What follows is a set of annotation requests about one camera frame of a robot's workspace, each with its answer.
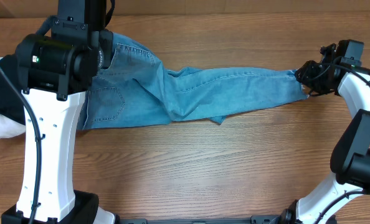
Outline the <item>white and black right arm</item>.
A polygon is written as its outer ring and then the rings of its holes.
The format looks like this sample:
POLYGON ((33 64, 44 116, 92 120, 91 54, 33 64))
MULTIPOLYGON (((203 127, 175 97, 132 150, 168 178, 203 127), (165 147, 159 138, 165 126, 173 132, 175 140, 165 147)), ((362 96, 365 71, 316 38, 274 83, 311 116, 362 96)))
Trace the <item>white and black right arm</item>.
POLYGON ((320 49, 320 62, 307 61, 296 71, 296 79, 310 89, 310 96, 342 97, 352 120, 333 149, 329 176, 273 223, 336 223, 338 210, 370 195, 370 69, 362 66, 363 49, 363 42, 341 40, 320 49))

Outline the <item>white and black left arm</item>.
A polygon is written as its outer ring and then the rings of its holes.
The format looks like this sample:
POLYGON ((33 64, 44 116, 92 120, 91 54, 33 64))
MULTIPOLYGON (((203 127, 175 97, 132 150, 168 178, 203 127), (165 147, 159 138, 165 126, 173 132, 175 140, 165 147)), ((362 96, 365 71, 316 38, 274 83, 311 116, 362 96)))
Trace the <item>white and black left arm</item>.
POLYGON ((3 223, 118 224, 96 194, 73 187, 77 123, 93 77, 112 60, 107 30, 115 2, 60 0, 58 11, 17 46, 26 119, 24 178, 3 223))

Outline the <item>light blue denim jeans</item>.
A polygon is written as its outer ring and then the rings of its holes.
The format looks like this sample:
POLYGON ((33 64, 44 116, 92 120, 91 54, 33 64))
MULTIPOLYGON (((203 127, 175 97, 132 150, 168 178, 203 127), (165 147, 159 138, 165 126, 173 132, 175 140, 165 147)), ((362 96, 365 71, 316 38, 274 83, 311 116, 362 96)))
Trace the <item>light blue denim jeans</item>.
POLYGON ((131 128, 264 110, 307 99, 293 70, 254 67, 178 71, 135 40, 113 36, 113 58, 86 94, 77 127, 131 128))

